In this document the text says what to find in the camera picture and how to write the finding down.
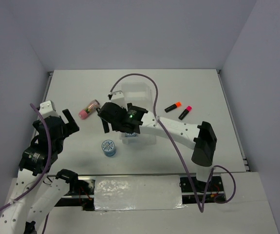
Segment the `pink capped pencil tube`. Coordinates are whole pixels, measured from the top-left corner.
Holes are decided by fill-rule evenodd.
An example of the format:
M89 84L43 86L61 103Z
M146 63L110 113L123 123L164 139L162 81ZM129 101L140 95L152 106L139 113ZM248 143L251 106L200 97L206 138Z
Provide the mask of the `pink capped pencil tube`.
M100 103L96 99L94 99L90 102L90 104L87 107L85 107L78 113L78 116L80 119L85 120L91 115L91 113L96 111L99 107Z

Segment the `blue round jar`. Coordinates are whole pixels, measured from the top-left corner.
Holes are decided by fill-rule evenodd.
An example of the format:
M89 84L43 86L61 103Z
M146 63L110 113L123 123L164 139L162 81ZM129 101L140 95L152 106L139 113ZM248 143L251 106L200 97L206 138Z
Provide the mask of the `blue round jar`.
M104 155L107 157L112 157L116 154L115 143L110 139L107 139L102 142L101 149L102 149Z
M135 136L137 136L137 133L132 133L132 134L125 133L125 136L126 137L135 137Z

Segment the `orange cap black highlighter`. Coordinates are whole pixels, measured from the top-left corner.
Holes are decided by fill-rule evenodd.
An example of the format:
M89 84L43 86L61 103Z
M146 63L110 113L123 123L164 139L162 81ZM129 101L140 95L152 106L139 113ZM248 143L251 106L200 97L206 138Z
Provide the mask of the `orange cap black highlighter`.
M172 111L172 110L174 110L174 109L176 109L180 106L182 106L181 102L177 102L177 103L165 108L164 110L165 110L166 113L168 113L168 112L170 112L170 111Z

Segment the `pink cap black highlighter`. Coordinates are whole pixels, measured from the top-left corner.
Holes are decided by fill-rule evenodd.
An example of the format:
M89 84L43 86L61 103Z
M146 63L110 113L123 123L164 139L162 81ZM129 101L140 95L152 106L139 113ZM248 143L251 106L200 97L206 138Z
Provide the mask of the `pink cap black highlighter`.
M179 120L183 120L191 110L192 110L192 107L191 107L191 106L187 106L187 107L183 110L183 112L179 115L179 117L178 117Z

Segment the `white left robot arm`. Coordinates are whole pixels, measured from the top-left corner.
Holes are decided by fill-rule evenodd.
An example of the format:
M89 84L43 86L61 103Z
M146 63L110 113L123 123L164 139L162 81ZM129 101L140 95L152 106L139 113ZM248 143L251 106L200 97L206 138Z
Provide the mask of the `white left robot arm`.
M39 198L37 192L63 150L64 139L79 131L69 110L62 111L63 121L55 110L44 112L37 108L39 120L33 123L38 132L30 146L24 150L19 163L18 177L6 205L0 208L0 234L35 234L46 224L49 212L67 193L79 190L78 174L60 170Z

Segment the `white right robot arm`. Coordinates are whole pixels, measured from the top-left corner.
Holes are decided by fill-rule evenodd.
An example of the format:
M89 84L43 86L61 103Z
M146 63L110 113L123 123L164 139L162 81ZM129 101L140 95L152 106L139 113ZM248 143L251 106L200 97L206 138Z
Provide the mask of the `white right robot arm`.
M206 191L212 186L213 180L209 175L217 137L210 123L187 124L155 116L153 112L130 103L127 108L123 108L113 102L106 102L97 112L105 133L110 131L110 125L113 131L164 137L192 149L191 160L196 164L196 187Z

